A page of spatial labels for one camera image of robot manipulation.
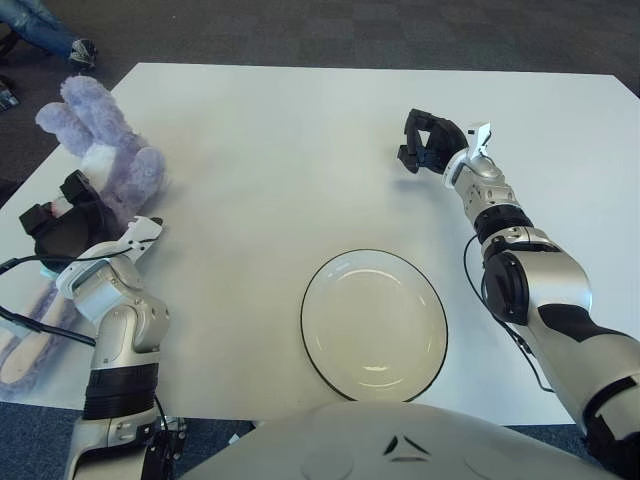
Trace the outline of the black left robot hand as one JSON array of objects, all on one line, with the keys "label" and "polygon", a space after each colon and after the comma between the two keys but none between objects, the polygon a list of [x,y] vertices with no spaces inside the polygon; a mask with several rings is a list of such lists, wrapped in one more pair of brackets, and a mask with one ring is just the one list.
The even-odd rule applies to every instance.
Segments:
[{"label": "black left robot hand", "polygon": [[34,204],[19,216],[25,233],[34,240],[36,255],[77,258],[90,247],[117,240],[124,233],[114,211],[80,170],[69,174],[60,189],[71,205],[65,213],[55,213],[53,203],[48,202]]}]

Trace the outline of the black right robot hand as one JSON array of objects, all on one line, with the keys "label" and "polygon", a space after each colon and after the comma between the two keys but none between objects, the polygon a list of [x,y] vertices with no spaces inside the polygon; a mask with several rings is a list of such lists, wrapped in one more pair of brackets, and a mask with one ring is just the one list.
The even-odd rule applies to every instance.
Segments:
[{"label": "black right robot hand", "polygon": [[404,134],[406,143],[399,147],[397,159],[413,174],[427,168],[442,175],[451,158],[468,147],[456,124],[418,109],[410,110]]}]

